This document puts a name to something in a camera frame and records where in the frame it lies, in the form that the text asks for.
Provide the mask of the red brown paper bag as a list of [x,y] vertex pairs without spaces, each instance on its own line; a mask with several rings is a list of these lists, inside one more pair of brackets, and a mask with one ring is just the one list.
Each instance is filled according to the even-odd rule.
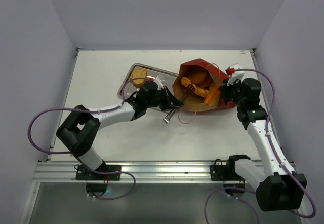
[[188,77],[191,73],[197,72],[208,72],[212,81],[207,87],[202,87],[209,90],[213,85],[217,85],[218,88],[222,86],[224,81],[229,78],[229,76],[222,71],[219,66],[215,63],[209,63],[201,58],[194,59],[185,63],[182,63],[179,68],[179,73],[173,82],[172,88],[174,96],[177,99],[181,99],[182,96],[186,95],[187,98],[184,100],[184,106],[181,110],[187,110],[194,114],[206,112],[210,110],[221,110],[221,109],[232,109],[235,108],[235,104],[232,102],[224,103],[222,95],[220,96],[218,106],[207,106],[204,103],[205,98],[200,97],[194,93],[193,87],[184,87],[181,85],[181,78]]

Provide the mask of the seeded bread slice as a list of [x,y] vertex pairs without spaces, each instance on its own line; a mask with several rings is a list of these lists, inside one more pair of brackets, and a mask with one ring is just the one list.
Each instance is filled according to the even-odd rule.
[[147,70],[143,68],[136,68],[131,74],[132,83],[135,87],[140,88],[147,78]]

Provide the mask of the braided orange bread loaf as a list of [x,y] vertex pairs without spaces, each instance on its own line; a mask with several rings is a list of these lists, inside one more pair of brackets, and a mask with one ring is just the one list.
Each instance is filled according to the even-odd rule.
[[181,80],[181,85],[184,87],[188,88],[193,87],[194,88],[194,93],[200,97],[206,98],[208,96],[209,90],[204,89],[200,87],[199,85],[194,84],[188,77],[182,77]]

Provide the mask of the fake triangle sandwich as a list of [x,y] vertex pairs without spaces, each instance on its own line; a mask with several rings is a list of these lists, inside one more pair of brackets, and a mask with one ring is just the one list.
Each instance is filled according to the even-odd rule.
[[210,87],[208,94],[204,100],[207,106],[218,106],[221,93],[217,85]]

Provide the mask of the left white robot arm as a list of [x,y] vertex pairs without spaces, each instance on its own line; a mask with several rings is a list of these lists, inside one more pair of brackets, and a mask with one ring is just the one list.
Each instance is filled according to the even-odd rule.
[[81,163],[76,168],[76,180],[118,181],[121,167],[106,165],[92,146],[98,131],[117,123],[136,120],[145,115],[149,108],[170,111],[182,106],[183,102],[166,86],[160,88],[156,82],[149,81],[139,91],[132,93],[121,106],[98,110],[77,106],[60,125],[56,136]]

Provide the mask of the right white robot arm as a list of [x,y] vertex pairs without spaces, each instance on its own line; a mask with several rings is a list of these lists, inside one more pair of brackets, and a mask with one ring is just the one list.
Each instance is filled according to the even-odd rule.
[[232,155],[226,164],[210,166],[211,180],[247,181],[263,211],[298,209],[307,180],[286,160],[272,133],[268,114],[260,105],[260,82],[247,78],[229,84],[224,80],[220,92],[225,103],[233,102],[237,106],[237,117],[253,140],[263,169],[256,167],[247,155]]

